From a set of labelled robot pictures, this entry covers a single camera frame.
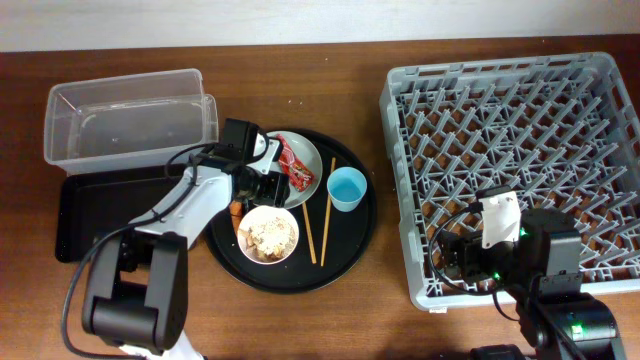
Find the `red snack wrapper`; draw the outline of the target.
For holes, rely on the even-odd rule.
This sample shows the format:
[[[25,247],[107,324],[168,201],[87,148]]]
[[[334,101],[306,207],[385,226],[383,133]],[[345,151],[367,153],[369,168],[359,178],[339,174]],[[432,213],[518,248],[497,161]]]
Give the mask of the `red snack wrapper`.
[[[290,184],[298,192],[305,191],[312,184],[315,175],[299,160],[282,135],[277,135],[276,138],[283,146],[283,150],[278,159],[281,170],[289,177]]]

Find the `pink bowl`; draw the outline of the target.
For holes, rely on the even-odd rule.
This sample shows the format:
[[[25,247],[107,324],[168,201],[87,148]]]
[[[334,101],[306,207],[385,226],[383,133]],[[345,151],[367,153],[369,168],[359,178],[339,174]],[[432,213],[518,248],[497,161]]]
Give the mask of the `pink bowl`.
[[[274,265],[294,252],[299,235],[298,222],[288,210],[258,206],[241,220],[237,242],[249,260],[259,265]]]

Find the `food scraps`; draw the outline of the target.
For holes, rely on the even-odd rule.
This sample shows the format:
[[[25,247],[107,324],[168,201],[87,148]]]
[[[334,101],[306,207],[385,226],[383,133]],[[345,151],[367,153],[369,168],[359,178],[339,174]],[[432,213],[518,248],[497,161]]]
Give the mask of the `food scraps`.
[[[282,217],[241,226],[239,234],[245,239],[245,252],[264,263],[288,257],[298,240],[298,230]]]

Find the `light blue plastic cup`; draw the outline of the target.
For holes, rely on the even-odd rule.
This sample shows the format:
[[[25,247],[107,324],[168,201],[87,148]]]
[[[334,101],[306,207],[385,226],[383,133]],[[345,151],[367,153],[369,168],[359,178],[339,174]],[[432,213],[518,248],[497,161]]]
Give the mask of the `light blue plastic cup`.
[[[327,190],[333,206],[341,212],[353,211],[366,194],[365,175],[354,167],[340,167],[328,178]]]

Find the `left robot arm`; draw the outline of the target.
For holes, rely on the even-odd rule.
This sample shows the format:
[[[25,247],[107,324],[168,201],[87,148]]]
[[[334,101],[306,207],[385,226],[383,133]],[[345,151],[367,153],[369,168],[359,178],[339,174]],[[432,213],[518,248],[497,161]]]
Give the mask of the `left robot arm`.
[[[274,172],[282,142],[258,125],[226,121],[219,142],[185,149],[175,186],[143,215],[94,242],[78,268],[89,272],[83,330],[122,359],[198,359],[184,326],[188,250],[233,201],[283,206],[288,178]]]

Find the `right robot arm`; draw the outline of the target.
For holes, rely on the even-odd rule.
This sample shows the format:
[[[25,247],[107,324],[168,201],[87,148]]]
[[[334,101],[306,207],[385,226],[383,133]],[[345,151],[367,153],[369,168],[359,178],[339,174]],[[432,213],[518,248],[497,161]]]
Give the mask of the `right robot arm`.
[[[432,273],[446,282],[459,276],[472,284],[493,281],[487,295],[506,292],[516,302],[517,323],[539,359],[623,359],[614,315],[582,291],[582,240],[574,218],[554,209],[522,213],[515,242],[486,249],[479,231],[456,234],[439,226],[429,240],[440,248],[444,268]]]

